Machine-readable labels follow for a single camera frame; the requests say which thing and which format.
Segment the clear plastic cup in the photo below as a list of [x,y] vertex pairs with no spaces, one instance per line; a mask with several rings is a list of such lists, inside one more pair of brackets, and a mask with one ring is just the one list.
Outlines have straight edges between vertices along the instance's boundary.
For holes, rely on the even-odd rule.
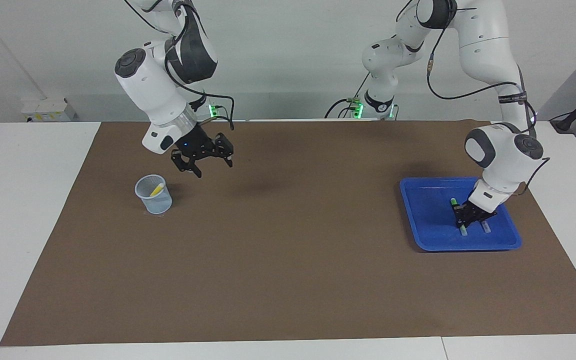
[[[155,196],[151,196],[159,184],[163,184],[164,188]],[[134,193],[146,205],[146,210],[151,214],[164,214],[172,206],[172,198],[166,187],[166,180],[159,175],[147,175],[140,178],[134,186]]]

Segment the plastic tray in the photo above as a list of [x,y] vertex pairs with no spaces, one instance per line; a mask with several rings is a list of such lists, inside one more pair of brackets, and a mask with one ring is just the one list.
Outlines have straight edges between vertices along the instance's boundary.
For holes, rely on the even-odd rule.
[[480,223],[463,236],[455,226],[450,199],[464,203],[476,177],[409,177],[400,183],[414,241],[425,251],[507,251],[522,246],[522,239],[505,205],[487,220],[487,234]]

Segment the green led light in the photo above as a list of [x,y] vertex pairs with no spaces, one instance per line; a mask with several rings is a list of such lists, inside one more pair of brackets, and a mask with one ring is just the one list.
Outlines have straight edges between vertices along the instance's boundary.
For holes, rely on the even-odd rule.
[[358,105],[359,105],[359,107],[357,109],[355,109],[354,114],[352,114],[352,116],[354,116],[355,119],[361,119],[362,114],[364,113],[364,104],[359,102]]
[[219,110],[215,109],[213,105],[208,105],[208,109],[210,109],[210,116],[215,117],[219,116]]

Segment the black cable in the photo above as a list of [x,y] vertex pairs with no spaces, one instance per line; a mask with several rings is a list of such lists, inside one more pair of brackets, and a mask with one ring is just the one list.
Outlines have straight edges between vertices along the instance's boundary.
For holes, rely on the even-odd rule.
[[565,114],[560,114],[560,115],[557,115],[557,116],[555,116],[555,117],[551,118],[551,119],[550,119],[550,120],[548,120],[548,121],[553,121],[553,120],[555,120],[555,119],[558,119],[558,118],[560,118],[560,117],[569,116],[569,115],[570,115],[570,114],[572,114],[572,113],[573,113],[572,111],[570,111],[570,112],[566,112]]
[[[190,9],[192,11],[193,14],[195,14],[195,16],[197,17],[197,21],[199,22],[199,25],[201,26],[201,30],[204,32],[205,34],[205,30],[204,30],[204,25],[201,21],[201,18],[199,18],[199,13],[197,13],[197,9],[195,9],[194,6],[191,6],[190,4],[186,4],[186,3],[182,3],[180,4],[181,7],[185,7],[187,9]],[[230,100],[230,119],[228,120],[228,123],[230,124],[230,130],[234,130],[235,129],[235,125],[233,123],[233,116],[235,114],[235,99],[232,96],[228,96],[228,95],[218,95],[215,93],[208,93],[208,92],[204,92],[204,91],[197,91],[195,89],[191,89],[188,86],[182,84],[181,82],[177,81],[174,76],[172,75],[171,71],[170,71],[170,67],[169,67],[169,54],[170,51],[173,50],[176,45],[179,43],[179,41],[181,40],[182,35],[184,34],[186,27],[188,26],[188,21],[186,20],[185,24],[183,25],[183,29],[181,30],[181,32],[179,32],[179,35],[177,35],[174,38],[174,41],[172,42],[172,44],[170,45],[170,48],[168,48],[168,50],[166,51],[166,61],[164,62],[164,68],[166,69],[166,73],[168,75],[168,77],[175,83],[177,84],[177,86],[179,86],[180,88],[184,89],[185,91],[191,92],[193,94],[196,95],[201,95],[201,96],[208,96],[209,98],[219,98],[219,99],[227,99]]]
[[231,120],[230,118],[227,118],[226,116],[215,116],[214,118],[226,120],[230,125],[230,130],[235,130],[235,125],[233,125],[233,120]]
[[346,118],[346,114],[348,114],[348,110],[352,110],[352,107],[345,107],[345,108],[341,109],[341,111],[339,111],[339,114],[336,116],[336,118],[338,118],[338,119]]
[[128,5],[130,7],[130,9],[132,9],[132,11],[137,14],[137,16],[139,18],[141,18],[141,20],[143,20],[144,23],[146,23],[149,27],[153,28],[154,30],[157,30],[158,32],[162,33],[162,34],[170,34],[170,32],[158,29],[157,27],[155,27],[153,24],[151,24],[148,20],[146,20],[145,17],[142,16],[142,14],[139,13],[139,11],[137,11],[137,9],[135,9],[135,7],[128,2],[128,0],[123,0],[124,3],[126,3],[126,5]]
[[523,191],[522,191],[521,193],[516,193],[516,194],[513,194],[513,195],[515,195],[515,196],[522,196],[523,194],[525,194],[526,191],[528,191],[528,187],[530,187],[530,183],[533,182],[533,179],[535,178],[535,175],[537,175],[537,173],[539,173],[539,170],[541,170],[542,167],[544,167],[544,165],[546,165],[548,162],[551,161],[551,158],[550,158],[550,157],[545,157],[545,158],[542,159],[542,160],[543,160],[543,162],[539,165],[539,167],[537,167],[537,170],[535,170],[535,171],[532,173],[532,176],[530,176],[530,179],[528,180],[528,182],[526,182],[526,187],[524,187]]
[[201,105],[206,104],[206,98],[207,96],[204,95],[201,96],[200,98],[197,98],[197,100],[188,102],[188,104],[190,104],[190,108],[192,109],[192,111],[196,112],[197,110],[199,110],[199,107],[201,107]]
[[326,111],[326,114],[324,116],[324,119],[327,119],[328,116],[330,115],[330,113],[333,111],[334,108],[337,107],[337,105],[341,104],[341,103],[345,103],[347,102],[347,98],[342,98],[341,100],[335,102],[334,104],[332,104],[332,106],[330,106],[330,109],[328,109],[328,111]]
[[[359,96],[359,92],[362,91],[362,88],[364,87],[364,85],[366,84],[366,80],[368,80],[368,77],[370,76],[370,71],[368,71],[368,73],[366,73],[366,77],[363,78],[363,81],[361,82],[361,85],[359,85],[359,87],[357,88],[357,92],[354,93],[354,97],[357,98]],[[343,114],[343,117],[346,117],[348,114],[348,110],[345,111],[345,114]]]
[[231,105],[230,105],[230,129],[231,130],[235,130],[235,125],[233,124],[233,116],[235,114],[235,99],[232,96],[228,96],[228,95],[217,95],[215,93],[208,93],[208,92],[203,92],[203,91],[197,91],[196,89],[191,89],[188,86],[182,84],[181,82],[177,81],[172,73],[170,73],[170,68],[169,68],[169,62],[165,61],[164,62],[164,68],[166,69],[166,73],[167,75],[170,77],[170,79],[172,79],[172,81],[177,84],[181,89],[184,89],[185,91],[189,91],[193,94],[196,95],[201,95],[201,96],[208,96],[209,98],[219,98],[219,99],[227,99],[230,100]]
[[394,104],[393,107],[397,108],[397,112],[395,114],[395,121],[397,121],[398,116],[400,116],[400,106],[397,104]]
[[223,110],[226,112],[226,117],[231,117],[231,116],[228,114],[228,109],[226,109],[225,106],[217,105],[217,106],[215,106],[215,109],[223,109]]
[[525,103],[526,107],[530,109],[530,112],[532,113],[532,121],[530,123],[530,126],[528,126],[526,130],[519,132],[519,134],[528,133],[531,130],[535,129],[535,126],[537,125],[537,112],[535,111],[535,108],[533,107],[533,105],[530,105],[530,102],[528,102],[528,100],[524,100],[523,102]]
[[397,18],[395,19],[395,23],[397,23],[400,20],[400,16],[402,16],[402,14],[404,14],[404,11],[406,11],[406,8],[410,5],[410,3],[412,3],[413,0],[409,0],[409,2],[407,2],[404,7],[401,9],[401,11],[397,14]]
[[142,11],[143,11],[144,13],[149,13],[149,12],[155,10],[155,8],[157,7],[157,5],[159,5],[161,2],[163,2],[163,0],[156,0],[155,3],[154,3],[151,7],[149,7],[149,8],[146,9],[146,10],[142,10]]
[[[457,9],[456,11],[460,11],[460,10],[476,10],[476,7],[467,7],[464,9]],[[444,27],[441,30],[441,34],[439,34],[439,38],[437,38],[437,42],[434,43],[434,47],[432,48],[432,51],[430,52],[430,58],[428,59],[428,67],[427,67],[427,72],[425,75],[425,80],[426,80],[426,84],[428,84],[428,89],[430,89],[430,92],[432,92],[432,95],[437,96],[437,98],[440,98],[442,100],[457,100],[457,99],[467,98],[468,96],[473,96],[473,95],[478,94],[480,92],[484,92],[484,91],[487,91],[489,89],[494,89],[496,87],[500,87],[503,85],[513,85],[519,89],[519,85],[516,82],[504,81],[504,82],[499,82],[497,84],[492,84],[492,85],[486,86],[486,87],[478,89],[476,91],[471,91],[471,92],[466,93],[464,95],[459,95],[459,96],[441,96],[441,95],[439,95],[435,91],[435,89],[433,89],[432,84],[430,84],[430,74],[432,73],[433,67],[435,66],[435,51],[437,50],[439,43],[441,43],[442,38],[444,37],[444,34],[446,33],[446,30],[448,29],[448,25],[449,24],[447,23],[446,27]]]

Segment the yellow marker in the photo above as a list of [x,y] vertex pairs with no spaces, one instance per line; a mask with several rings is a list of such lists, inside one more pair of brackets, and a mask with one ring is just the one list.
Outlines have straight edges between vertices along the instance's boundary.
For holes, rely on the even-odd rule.
[[150,193],[150,197],[152,198],[153,196],[157,196],[157,194],[159,194],[160,192],[162,192],[162,190],[164,190],[164,183],[160,183],[159,185],[157,185],[157,187],[155,187],[155,189]]

